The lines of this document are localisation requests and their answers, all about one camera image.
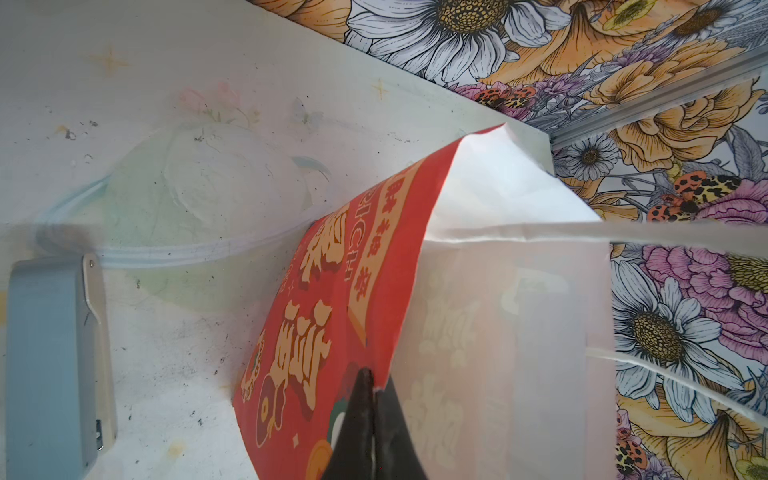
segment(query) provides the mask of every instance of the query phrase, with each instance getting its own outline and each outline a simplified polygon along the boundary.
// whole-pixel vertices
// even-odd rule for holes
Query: white daisy
[[[611,172],[621,159],[621,152],[613,138],[606,134],[594,135],[572,144],[557,162],[576,180],[597,180]]]
[[[500,30],[522,47],[541,47],[571,16],[534,0],[353,0],[344,43],[429,80],[465,72],[486,78],[507,51]]]
[[[739,23],[759,4],[760,0],[711,0],[701,5],[693,17],[678,25],[660,42],[677,46],[689,41],[706,40]]]
[[[700,344],[720,336],[720,323],[701,316],[701,305],[693,298],[683,299],[677,280],[667,278],[661,292],[634,263],[611,263],[613,283],[614,335],[616,350],[655,363],[671,372],[701,383],[707,379],[728,389],[743,390],[741,381]],[[659,408],[657,378],[643,366],[617,362],[616,384],[621,395],[631,399],[645,397]],[[672,411],[684,422],[693,413],[707,423],[715,422],[709,398],[664,378],[664,395]]]

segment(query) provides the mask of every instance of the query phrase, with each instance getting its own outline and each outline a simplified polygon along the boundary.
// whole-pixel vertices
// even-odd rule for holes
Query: floral wallpaper
[[[761,0],[251,2],[548,133],[768,42]]]
[[[615,99],[625,72],[589,98]],[[768,223],[766,90],[746,81],[575,142],[555,173],[608,221]],[[632,243],[611,259],[616,350],[768,416],[768,260]],[[768,429],[643,366],[616,369],[617,480],[768,479]]]

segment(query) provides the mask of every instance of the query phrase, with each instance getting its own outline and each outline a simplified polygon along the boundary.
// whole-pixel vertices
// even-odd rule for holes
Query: black object
[[[376,455],[371,456],[376,439]],[[357,372],[344,423],[321,480],[427,480],[413,450],[395,384],[373,392],[369,369]]]

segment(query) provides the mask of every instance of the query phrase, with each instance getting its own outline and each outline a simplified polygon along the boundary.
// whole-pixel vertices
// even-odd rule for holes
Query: yellow flower center
[[[755,480],[768,480],[768,467],[752,464],[747,467],[746,474]]]
[[[501,21],[509,0],[441,0],[437,8],[440,24],[456,33],[476,33]]]
[[[665,362],[683,358],[685,350],[680,334],[656,313],[642,312],[632,319],[634,338],[640,347]]]
[[[726,255],[730,263],[730,278],[738,286],[768,293],[768,260],[763,258]]]
[[[584,165],[594,165],[600,160],[600,152],[595,148],[590,148],[581,154],[581,163]]]
[[[640,0],[639,2],[629,5],[626,10],[619,12],[619,14],[616,15],[614,24],[624,24],[625,22],[634,20],[635,16],[639,15],[648,6],[648,1],[649,0]]]
[[[706,27],[712,25],[715,20],[722,16],[723,12],[717,8],[705,10],[703,12],[696,13],[693,17],[689,18],[687,22],[679,25],[672,33],[678,37],[687,37],[693,35],[699,31],[704,30]]]

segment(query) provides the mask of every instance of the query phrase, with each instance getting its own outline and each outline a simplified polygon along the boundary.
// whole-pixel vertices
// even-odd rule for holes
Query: star sticker
[[[384,100],[384,94],[389,93],[389,90],[384,90],[384,84],[382,83],[382,79],[379,79],[378,85],[371,85],[374,90],[377,90],[379,92],[379,100]]]
[[[117,60],[114,57],[114,52],[112,51],[112,45],[109,45],[107,47],[106,55],[89,55],[88,57],[92,61],[96,61],[97,63],[103,65],[104,71],[107,73],[108,77],[111,77],[112,75],[114,75],[114,73],[118,70],[119,67],[131,66],[131,64],[122,60]]]

